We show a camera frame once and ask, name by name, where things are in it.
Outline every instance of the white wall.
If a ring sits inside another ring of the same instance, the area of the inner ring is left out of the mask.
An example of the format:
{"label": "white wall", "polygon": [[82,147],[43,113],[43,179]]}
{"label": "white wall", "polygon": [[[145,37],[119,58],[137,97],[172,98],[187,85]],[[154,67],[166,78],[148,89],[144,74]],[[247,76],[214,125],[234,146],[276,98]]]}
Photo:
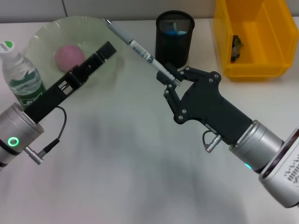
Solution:
{"label": "white wall", "polygon": [[[194,18],[212,17],[216,0],[64,0],[68,15],[107,17],[113,20],[155,19],[177,9]],[[299,0],[286,0],[299,16]],[[62,0],[0,0],[0,23],[53,21],[64,17]]]}

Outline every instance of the green indicator light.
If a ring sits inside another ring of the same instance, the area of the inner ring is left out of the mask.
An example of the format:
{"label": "green indicator light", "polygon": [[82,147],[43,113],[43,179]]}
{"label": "green indicator light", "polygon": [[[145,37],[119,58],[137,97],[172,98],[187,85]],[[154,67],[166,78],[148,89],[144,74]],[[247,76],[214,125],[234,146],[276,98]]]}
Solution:
{"label": "green indicator light", "polygon": [[19,140],[16,137],[11,137],[11,138],[9,138],[7,143],[8,143],[9,146],[14,147],[14,146],[17,146],[19,144]]}

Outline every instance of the pink ball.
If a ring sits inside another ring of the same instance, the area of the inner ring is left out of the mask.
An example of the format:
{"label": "pink ball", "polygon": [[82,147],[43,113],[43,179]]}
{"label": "pink ball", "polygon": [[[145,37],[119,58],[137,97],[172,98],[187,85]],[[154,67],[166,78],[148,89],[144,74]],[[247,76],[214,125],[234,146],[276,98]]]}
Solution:
{"label": "pink ball", "polygon": [[62,71],[69,71],[74,66],[80,65],[85,61],[83,51],[74,45],[64,45],[55,54],[55,60]]}

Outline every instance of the dark object in bin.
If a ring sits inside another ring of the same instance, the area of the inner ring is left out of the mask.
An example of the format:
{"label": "dark object in bin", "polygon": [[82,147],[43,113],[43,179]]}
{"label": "dark object in bin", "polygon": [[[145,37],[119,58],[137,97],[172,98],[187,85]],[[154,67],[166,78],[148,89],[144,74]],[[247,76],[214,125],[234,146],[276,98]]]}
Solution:
{"label": "dark object in bin", "polygon": [[183,67],[188,60],[194,19],[181,11],[168,11],[156,20],[156,55],[162,64],[173,64],[176,68]]}
{"label": "dark object in bin", "polygon": [[238,35],[233,36],[232,55],[230,58],[231,62],[235,62],[240,57],[240,48],[244,46]]}

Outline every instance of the bottle cap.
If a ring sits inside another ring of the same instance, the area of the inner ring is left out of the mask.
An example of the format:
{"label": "bottle cap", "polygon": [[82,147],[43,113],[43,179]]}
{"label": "bottle cap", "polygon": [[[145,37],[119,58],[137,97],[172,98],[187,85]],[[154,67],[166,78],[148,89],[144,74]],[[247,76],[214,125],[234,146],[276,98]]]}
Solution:
{"label": "bottle cap", "polygon": [[13,59],[19,51],[12,41],[0,41],[0,58],[2,60]]}

